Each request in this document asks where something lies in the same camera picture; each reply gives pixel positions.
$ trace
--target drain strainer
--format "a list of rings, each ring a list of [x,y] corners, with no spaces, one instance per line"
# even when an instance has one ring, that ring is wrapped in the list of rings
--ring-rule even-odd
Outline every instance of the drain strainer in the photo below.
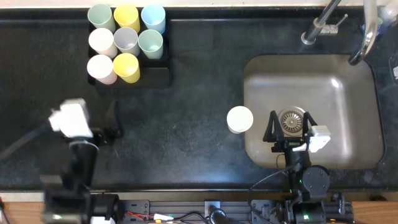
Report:
[[[279,113],[279,121],[284,133],[291,136],[302,134],[303,115],[304,110],[296,106],[281,111]]]

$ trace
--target sink basin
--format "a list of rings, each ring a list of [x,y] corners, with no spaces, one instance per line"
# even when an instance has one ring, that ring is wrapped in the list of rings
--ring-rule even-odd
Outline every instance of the sink basin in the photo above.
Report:
[[[286,136],[302,133],[302,113],[326,125],[331,140],[312,164],[329,169],[367,169],[384,154],[373,73],[369,65],[348,64],[349,55],[263,55],[244,69],[244,105],[254,116],[245,133],[249,157],[277,167],[273,143],[263,142],[269,114],[275,110]],[[284,166],[284,157],[278,158]]]

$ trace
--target chrome faucet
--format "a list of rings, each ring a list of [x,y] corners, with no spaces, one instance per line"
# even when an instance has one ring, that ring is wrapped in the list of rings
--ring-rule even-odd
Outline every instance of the chrome faucet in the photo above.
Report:
[[[331,0],[327,7],[323,10],[319,18],[315,18],[308,32],[304,32],[301,40],[304,44],[312,45],[315,43],[318,35],[336,35],[338,26],[343,22],[347,15],[340,20],[337,25],[326,25],[326,20],[330,14],[336,9],[341,0]],[[377,5],[376,0],[363,0],[365,13],[365,33],[361,48],[358,52],[353,53],[348,59],[350,65],[358,64],[369,53],[377,34]]]

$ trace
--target black rack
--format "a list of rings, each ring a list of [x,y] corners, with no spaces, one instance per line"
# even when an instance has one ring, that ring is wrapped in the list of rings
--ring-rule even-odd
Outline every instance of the black rack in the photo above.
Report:
[[[116,30],[120,28],[119,24],[115,21]],[[140,54],[137,56],[139,69],[140,69],[140,78],[135,83],[127,83],[122,78],[118,77],[118,79],[110,85],[105,85],[91,75],[87,73],[87,82],[90,85],[95,86],[97,89],[107,90],[107,89],[132,89],[132,88],[166,88],[170,85],[171,82],[171,73],[170,73],[170,48],[169,48],[169,40],[168,40],[168,21],[166,21],[166,31],[162,34],[163,37],[163,56],[160,59],[149,59],[145,53],[140,49]],[[140,18],[140,26],[141,29],[138,35],[147,30],[147,27],[143,23]],[[91,33],[95,30],[96,27],[90,23],[89,32]],[[98,55],[98,53],[93,50],[90,46],[88,47],[88,60],[93,56]]]

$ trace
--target cup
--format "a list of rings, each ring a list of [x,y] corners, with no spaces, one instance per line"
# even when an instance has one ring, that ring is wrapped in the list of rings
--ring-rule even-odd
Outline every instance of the cup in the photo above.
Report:
[[[113,34],[108,29],[95,29],[88,38],[88,44],[96,52],[109,58],[114,58],[118,54],[118,49],[113,43]]]
[[[149,59],[160,59],[163,55],[163,37],[156,30],[145,30],[138,37],[138,45]]]
[[[122,53],[139,55],[138,34],[130,27],[118,29],[113,35],[113,42]]]
[[[247,131],[253,124],[253,114],[244,106],[235,106],[226,116],[229,130],[234,134]]]
[[[140,77],[136,56],[123,53],[113,60],[113,70],[127,83],[135,83]]]
[[[112,10],[105,4],[96,4],[91,7],[88,10],[87,17],[96,28],[105,28],[111,32],[116,30],[112,17]]]
[[[156,30],[160,34],[166,30],[166,12],[160,5],[146,6],[141,11],[141,19],[148,29]]]
[[[112,60],[105,55],[95,55],[87,63],[87,72],[105,85],[116,81],[118,76],[113,71]]]
[[[133,28],[137,33],[140,30],[138,10],[132,4],[122,5],[114,10],[114,19],[120,27]]]

